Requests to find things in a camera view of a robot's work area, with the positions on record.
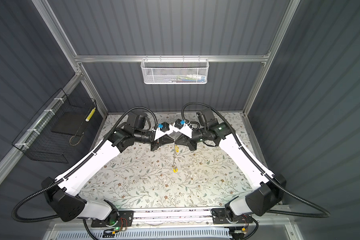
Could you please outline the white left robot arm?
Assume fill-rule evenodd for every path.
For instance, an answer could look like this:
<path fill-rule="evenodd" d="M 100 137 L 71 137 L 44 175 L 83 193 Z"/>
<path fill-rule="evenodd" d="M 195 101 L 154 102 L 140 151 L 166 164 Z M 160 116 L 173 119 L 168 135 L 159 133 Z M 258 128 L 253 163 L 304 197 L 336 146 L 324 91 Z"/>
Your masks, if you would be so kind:
<path fill-rule="evenodd" d="M 64 222 L 97 219 L 108 226 L 118 222 L 118 209 L 110 201 L 85 200 L 79 196 L 79 192 L 104 165 L 134 143 L 149 144 L 151 151 L 174 143 L 170 137 L 174 131 L 172 125 L 163 122 L 150 130 L 144 128 L 148 122 L 146 113 L 130 111 L 126 122 L 118 121 L 101 142 L 72 168 L 55 179 L 47 178 L 43 181 L 42 186 L 47 188 L 46 200 L 58 218 Z"/>

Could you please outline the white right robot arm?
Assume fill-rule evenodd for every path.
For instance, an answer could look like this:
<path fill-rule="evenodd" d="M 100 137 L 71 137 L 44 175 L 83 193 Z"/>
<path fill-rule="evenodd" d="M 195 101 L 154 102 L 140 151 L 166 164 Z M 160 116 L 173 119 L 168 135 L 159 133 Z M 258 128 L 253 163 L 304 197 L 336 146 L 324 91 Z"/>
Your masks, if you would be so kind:
<path fill-rule="evenodd" d="M 244 173 L 252 188 L 252 192 L 235 197 L 225 205 L 225 215 L 228 221 L 247 214 L 262 216 L 277 205 L 284 197 L 284 192 L 277 188 L 266 176 L 272 177 L 281 186 L 286 185 L 283 176 L 275 176 L 268 170 L 240 140 L 232 126 L 227 122 L 219 123 L 210 108 L 197 112 L 199 129 L 192 129 L 190 121 L 177 119 L 171 128 L 181 135 L 176 139 L 177 145 L 186 146 L 190 151 L 197 149 L 198 143 L 214 142 L 220 147 Z"/>

